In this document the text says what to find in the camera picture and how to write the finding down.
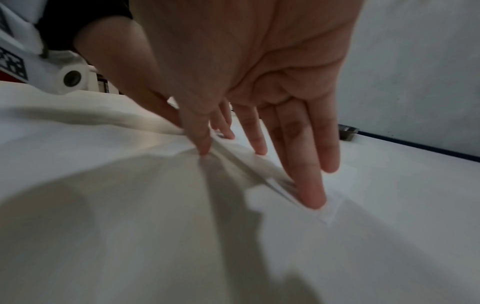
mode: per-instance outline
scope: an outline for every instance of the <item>dark blue edge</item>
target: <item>dark blue edge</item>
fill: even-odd
[[[363,131],[359,131],[358,134],[368,136],[368,137],[372,137],[372,138],[385,140],[385,141],[390,141],[390,142],[393,142],[393,143],[396,143],[396,144],[401,144],[401,145],[405,145],[405,146],[409,146],[409,147],[414,147],[414,148],[417,148],[417,149],[427,150],[427,151],[431,151],[431,152],[435,152],[435,153],[440,153],[440,154],[453,156],[453,157],[457,157],[457,158],[462,158],[462,159],[466,159],[466,160],[470,160],[470,161],[480,163],[480,157],[478,157],[478,156],[473,156],[473,155],[463,154],[463,153],[459,153],[459,152],[455,152],[455,151],[430,147],[430,146],[426,146],[426,145],[422,145],[422,144],[413,143],[413,142],[410,142],[410,141],[395,139],[395,138],[382,136],[382,135],[377,135],[377,134],[372,134],[372,133],[363,132]]]

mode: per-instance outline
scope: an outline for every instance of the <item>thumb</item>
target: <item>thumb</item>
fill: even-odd
[[[185,134],[196,146],[200,155],[207,154],[212,146],[209,128],[210,114],[198,113],[182,105],[179,105],[179,111]]]

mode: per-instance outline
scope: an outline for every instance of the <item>hand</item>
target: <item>hand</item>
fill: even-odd
[[[167,102],[168,91],[159,81],[161,72],[138,23],[125,17],[100,19],[83,28],[73,44],[122,93],[146,110],[182,127],[178,110]],[[232,117],[227,101],[212,112],[211,123],[226,138],[235,138],[230,129]]]
[[[305,206],[325,201],[321,171],[340,165],[337,75],[362,0],[137,0],[136,10],[185,132],[207,153],[226,96],[255,151],[259,115]]]

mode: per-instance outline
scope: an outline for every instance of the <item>white wall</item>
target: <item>white wall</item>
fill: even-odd
[[[480,1],[367,0],[339,123],[480,156]]]

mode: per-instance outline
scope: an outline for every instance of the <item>black sleeve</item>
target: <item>black sleeve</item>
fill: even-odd
[[[49,50],[73,50],[73,40],[84,26],[109,16],[125,16],[131,19],[128,2],[48,0],[36,28]]]

